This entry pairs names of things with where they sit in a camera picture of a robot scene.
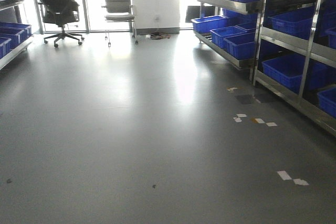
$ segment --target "epoxy floor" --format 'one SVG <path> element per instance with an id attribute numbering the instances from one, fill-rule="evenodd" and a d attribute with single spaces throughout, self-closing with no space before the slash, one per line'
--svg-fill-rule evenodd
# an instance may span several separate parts
<path id="1" fill-rule="evenodd" d="M 192 31 L 103 37 L 0 71 L 1 224 L 336 223 L 336 138 Z"/>

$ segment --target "stainless steel shelf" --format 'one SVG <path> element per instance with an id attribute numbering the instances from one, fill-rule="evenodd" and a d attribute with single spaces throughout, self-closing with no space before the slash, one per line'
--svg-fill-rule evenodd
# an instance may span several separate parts
<path id="1" fill-rule="evenodd" d="M 22 51 L 24 51 L 30 43 L 34 40 L 33 36 L 26 39 L 8 54 L 6 54 L 2 59 L 0 59 L 0 70 L 3 69 L 8 63 L 10 63 L 17 55 L 19 55 Z"/>
<path id="2" fill-rule="evenodd" d="M 0 10 L 22 4 L 24 0 L 0 0 Z"/>
<path id="3" fill-rule="evenodd" d="M 289 89 L 285 88 L 272 78 L 268 77 L 261 71 L 256 71 L 255 80 L 268 88 L 271 92 L 276 94 L 277 96 L 284 99 L 287 103 L 292 105 L 302 114 L 309 117 L 313 120 L 316 124 L 336 136 L 336 119 L 332 116 L 328 115 L 327 113 L 320 110 L 315 105 L 311 104 L 310 102 L 301 99 L 297 94 L 293 93 Z"/>
<path id="4" fill-rule="evenodd" d="M 241 14 L 252 14 L 258 12 L 260 9 L 260 2 L 240 3 L 231 0 L 197 0 L 201 3 L 210 4 L 220 8 L 233 10 Z"/>
<path id="5" fill-rule="evenodd" d="M 226 59 L 231 64 L 233 64 L 236 68 L 238 68 L 238 69 L 247 69 L 247 68 L 250 68 L 252 66 L 253 59 L 238 60 L 235 57 L 233 57 L 232 55 L 230 55 L 227 51 L 223 50 L 219 46 L 217 46 L 214 43 L 212 43 L 204 35 L 199 34 L 199 33 L 195 32 L 195 31 L 194 31 L 194 33 L 195 33 L 196 37 L 200 41 L 202 41 L 205 44 L 207 44 L 211 49 L 213 49 L 216 53 L 218 53 L 219 55 L 221 55 L 224 59 Z"/>
<path id="6" fill-rule="evenodd" d="M 261 38 L 280 47 L 287 48 L 298 54 L 306 55 L 308 41 L 295 36 L 284 34 L 270 28 L 261 28 Z M 336 68 L 336 50 L 320 44 L 313 44 L 311 59 Z"/>

